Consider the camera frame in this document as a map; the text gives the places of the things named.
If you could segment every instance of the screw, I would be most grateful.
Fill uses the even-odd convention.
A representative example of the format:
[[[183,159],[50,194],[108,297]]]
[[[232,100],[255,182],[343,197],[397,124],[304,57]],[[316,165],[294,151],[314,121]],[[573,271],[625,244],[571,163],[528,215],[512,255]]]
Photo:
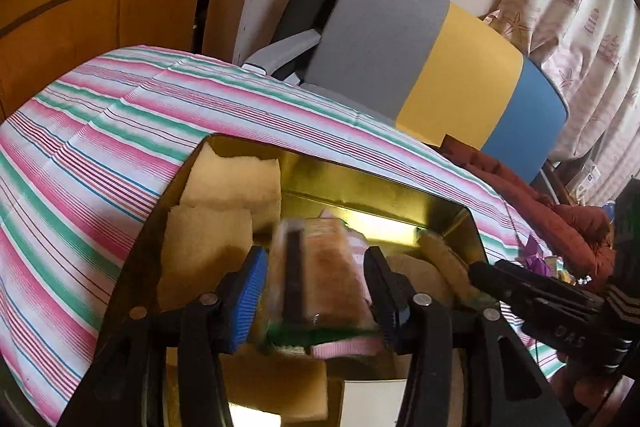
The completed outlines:
[[[135,321],[144,319],[146,317],[146,308],[144,306],[136,306],[135,308],[130,309],[129,317]]]
[[[200,304],[203,306],[213,306],[218,302],[218,296],[215,293],[203,293],[200,296]]]
[[[431,304],[431,296],[426,293],[417,293],[414,295],[414,302],[418,306],[428,306]]]
[[[486,308],[482,312],[482,315],[484,315],[484,318],[486,318],[488,321],[491,321],[491,322],[495,322],[500,318],[500,312],[493,308]]]

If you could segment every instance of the person's hand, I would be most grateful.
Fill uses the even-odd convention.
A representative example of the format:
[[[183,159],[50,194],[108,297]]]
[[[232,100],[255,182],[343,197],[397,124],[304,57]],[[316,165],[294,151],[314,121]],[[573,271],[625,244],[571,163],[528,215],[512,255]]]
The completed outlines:
[[[566,357],[561,354],[558,354],[558,359],[561,362],[566,362]],[[609,399],[590,424],[590,427],[606,427],[613,419],[634,383],[628,377],[622,377],[616,383],[617,380],[616,377],[607,375],[604,377],[586,376],[578,379],[577,382],[573,382],[567,378],[566,367],[562,367],[551,378],[551,387],[563,405],[567,405],[572,399],[575,399],[589,411],[595,412],[607,396],[607,393],[615,386]]]

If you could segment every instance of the chair backrest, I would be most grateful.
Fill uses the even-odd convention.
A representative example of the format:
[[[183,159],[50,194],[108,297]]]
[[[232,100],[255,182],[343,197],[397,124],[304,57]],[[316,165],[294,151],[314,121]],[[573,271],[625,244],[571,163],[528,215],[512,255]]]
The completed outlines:
[[[567,117],[520,51],[449,0],[338,0],[305,82],[423,142],[488,144],[527,182]]]

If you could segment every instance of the curtain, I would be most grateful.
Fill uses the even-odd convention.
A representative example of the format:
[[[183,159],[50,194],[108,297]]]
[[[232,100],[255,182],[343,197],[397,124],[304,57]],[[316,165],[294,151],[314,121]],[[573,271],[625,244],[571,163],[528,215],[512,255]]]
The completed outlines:
[[[586,195],[602,204],[640,169],[640,18],[633,0],[502,0],[490,25],[540,67],[569,107],[550,154],[592,158],[601,173]]]

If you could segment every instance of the striped tablecloth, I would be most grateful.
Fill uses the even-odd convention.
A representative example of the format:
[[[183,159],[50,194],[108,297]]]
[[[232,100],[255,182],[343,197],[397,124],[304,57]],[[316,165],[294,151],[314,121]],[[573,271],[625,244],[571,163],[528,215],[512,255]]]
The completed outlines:
[[[0,350],[52,425],[92,360],[107,302],[146,217],[196,145],[217,132],[464,204],[491,261],[514,259],[532,233],[465,170],[313,93],[161,48],[94,58],[0,126]],[[540,344],[537,356],[546,375],[560,365]]]

